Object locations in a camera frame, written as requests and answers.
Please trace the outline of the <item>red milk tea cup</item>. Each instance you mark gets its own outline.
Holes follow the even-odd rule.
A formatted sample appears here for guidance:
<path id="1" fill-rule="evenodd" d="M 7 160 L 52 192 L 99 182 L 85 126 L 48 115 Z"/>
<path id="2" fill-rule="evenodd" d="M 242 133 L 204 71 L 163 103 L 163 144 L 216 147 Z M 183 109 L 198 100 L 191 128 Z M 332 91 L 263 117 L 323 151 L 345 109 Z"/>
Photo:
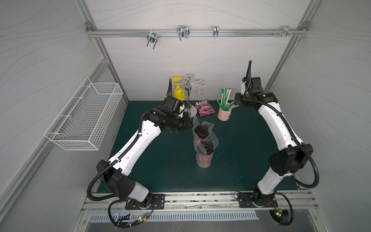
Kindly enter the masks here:
<path id="1" fill-rule="evenodd" d="M 211 142 L 202 141 L 196 143 L 196 162 L 201 168 L 211 165 L 214 155 L 214 146 Z"/>
<path id="2" fill-rule="evenodd" d="M 194 129 L 193 135 L 194 135 L 194 145 L 207 142 L 207 138 L 209 137 L 209 129 L 205 125 L 198 125 Z"/>

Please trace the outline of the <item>clear plastic carrier bag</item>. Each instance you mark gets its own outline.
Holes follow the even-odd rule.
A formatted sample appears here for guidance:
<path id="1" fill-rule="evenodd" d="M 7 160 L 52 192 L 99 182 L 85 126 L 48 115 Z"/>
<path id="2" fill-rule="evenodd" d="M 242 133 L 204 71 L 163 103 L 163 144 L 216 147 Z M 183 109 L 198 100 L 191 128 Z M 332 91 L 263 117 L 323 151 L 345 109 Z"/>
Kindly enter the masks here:
<path id="1" fill-rule="evenodd" d="M 193 125 L 193 146 L 196 152 L 196 162 L 199 167 L 206 169 L 212 163 L 215 149 L 219 146 L 219 140 L 213 132 L 213 123 L 207 121 L 200 123 L 198 117 L 194 117 Z"/>

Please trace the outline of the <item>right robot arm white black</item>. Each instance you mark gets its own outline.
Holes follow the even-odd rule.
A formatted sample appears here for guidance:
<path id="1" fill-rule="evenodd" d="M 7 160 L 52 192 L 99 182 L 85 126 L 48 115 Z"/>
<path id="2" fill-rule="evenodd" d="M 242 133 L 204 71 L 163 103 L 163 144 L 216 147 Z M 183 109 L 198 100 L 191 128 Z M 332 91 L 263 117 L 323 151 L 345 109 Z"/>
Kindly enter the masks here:
<path id="1" fill-rule="evenodd" d="M 278 147 L 278 152 L 269 158 L 269 169 L 258 182 L 251 195 L 252 203 L 263 207 L 277 194 L 280 185 L 292 180 L 306 189 L 313 189 L 319 184 L 319 170 L 311 157 L 314 149 L 305 144 L 294 132 L 283 112 L 278 99 L 272 92 L 264 92 L 259 77 L 252 77 L 252 61 L 248 63 L 246 76 L 242 79 L 241 92 L 235 95 L 237 106 L 251 107 L 263 117 Z M 314 170 L 314 180 L 305 184 L 294 177 L 294 174 L 309 162 Z"/>

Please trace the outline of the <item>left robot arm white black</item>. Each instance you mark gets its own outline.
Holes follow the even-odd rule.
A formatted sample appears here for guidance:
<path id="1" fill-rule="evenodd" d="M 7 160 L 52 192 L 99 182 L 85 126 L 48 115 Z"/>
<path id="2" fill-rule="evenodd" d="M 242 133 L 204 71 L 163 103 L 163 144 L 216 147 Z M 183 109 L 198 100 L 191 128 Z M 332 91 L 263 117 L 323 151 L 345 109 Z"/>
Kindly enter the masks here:
<path id="1" fill-rule="evenodd" d="M 98 174 L 87 188 L 87 197 L 94 202 L 113 197 L 133 199 L 148 207 L 152 192 L 129 177 L 135 163 L 163 130 L 177 134 L 192 127 L 185 105 L 173 96 L 173 82 L 170 80 L 163 102 L 142 114 L 138 130 L 114 156 L 97 164 Z"/>

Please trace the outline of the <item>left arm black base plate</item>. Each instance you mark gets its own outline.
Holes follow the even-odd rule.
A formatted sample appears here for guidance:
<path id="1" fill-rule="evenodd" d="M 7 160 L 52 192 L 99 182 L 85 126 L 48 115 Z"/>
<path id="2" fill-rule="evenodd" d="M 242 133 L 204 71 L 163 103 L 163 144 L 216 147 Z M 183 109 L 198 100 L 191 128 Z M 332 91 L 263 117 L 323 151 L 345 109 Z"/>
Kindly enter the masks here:
<path id="1" fill-rule="evenodd" d="M 150 210 L 150 209 L 164 209 L 165 194 L 151 194 L 143 202 L 135 199 L 129 199 L 126 202 L 126 210 Z"/>

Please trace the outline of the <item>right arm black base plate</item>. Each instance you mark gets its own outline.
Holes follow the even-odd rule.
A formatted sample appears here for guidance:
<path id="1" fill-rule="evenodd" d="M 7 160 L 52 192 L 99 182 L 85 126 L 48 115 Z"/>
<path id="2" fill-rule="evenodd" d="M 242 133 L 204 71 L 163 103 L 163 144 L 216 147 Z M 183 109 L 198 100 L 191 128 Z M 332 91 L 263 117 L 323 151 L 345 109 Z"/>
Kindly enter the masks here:
<path id="1" fill-rule="evenodd" d="M 239 208 L 274 208 L 278 204 L 274 194 L 264 195 L 258 190 L 253 192 L 236 191 L 233 196 L 239 204 Z"/>

